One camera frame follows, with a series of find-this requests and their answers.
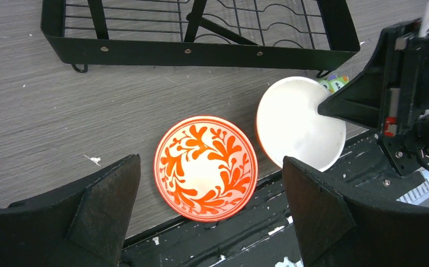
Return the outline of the white red patterned bowl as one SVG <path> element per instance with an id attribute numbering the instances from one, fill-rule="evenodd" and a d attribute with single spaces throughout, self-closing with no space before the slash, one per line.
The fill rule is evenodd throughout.
<path id="1" fill-rule="evenodd" d="M 193 116 L 173 125 L 154 155 L 154 180 L 178 214 L 215 222 L 239 213 L 259 174 L 257 155 L 245 133 L 216 116 Z"/>

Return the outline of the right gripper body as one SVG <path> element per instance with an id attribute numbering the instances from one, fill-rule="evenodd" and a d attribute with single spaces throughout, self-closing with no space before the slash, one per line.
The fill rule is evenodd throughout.
<path id="1" fill-rule="evenodd" d="M 402 177 L 429 171 L 429 30 L 420 19 L 382 30 L 380 145 Z"/>

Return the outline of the orange bowl top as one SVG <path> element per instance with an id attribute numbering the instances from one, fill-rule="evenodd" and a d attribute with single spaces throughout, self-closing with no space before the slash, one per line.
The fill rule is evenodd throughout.
<path id="1" fill-rule="evenodd" d="M 300 76 L 283 78 L 265 91 L 255 128 L 261 148 L 278 167 L 289 156 L 324 172 L 339 159 L 346 123 L 318 113 L 329 96 L 319 82 Z"/>

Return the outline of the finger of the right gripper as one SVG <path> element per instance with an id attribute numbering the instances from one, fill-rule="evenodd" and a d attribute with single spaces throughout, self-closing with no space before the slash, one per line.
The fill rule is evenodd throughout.
<path id="1" fill-rule="evenodd" d="M 319 104 L 318 113 L 371 130 L 383 130 L 390 108 L 390 75 L 390 56 L 372 58 L 350 83 Z"/>

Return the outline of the black wire dish rack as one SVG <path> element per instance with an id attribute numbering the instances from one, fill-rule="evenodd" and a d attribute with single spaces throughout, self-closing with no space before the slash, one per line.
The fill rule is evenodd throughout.
<path id="1" fill-rule="evenodd" d="M 346 1 L 43 1 L 63 63 L 330 72 L 360 50 Z"/>

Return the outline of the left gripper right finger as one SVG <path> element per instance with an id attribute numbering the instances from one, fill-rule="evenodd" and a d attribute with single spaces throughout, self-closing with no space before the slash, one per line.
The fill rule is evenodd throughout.
<path id="1" fill-rule="evenodd" d="M 429 207 L 389 200 L 285 157 L 305 266 L 429 266 Z"/>

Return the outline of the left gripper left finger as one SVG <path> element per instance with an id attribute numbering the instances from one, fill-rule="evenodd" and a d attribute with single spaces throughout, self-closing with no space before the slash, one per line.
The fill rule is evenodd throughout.
<path id="1" fill-rule="evenodd" d="M 118 266 L 139 155 L 0 209 L 0 266 Z"/>

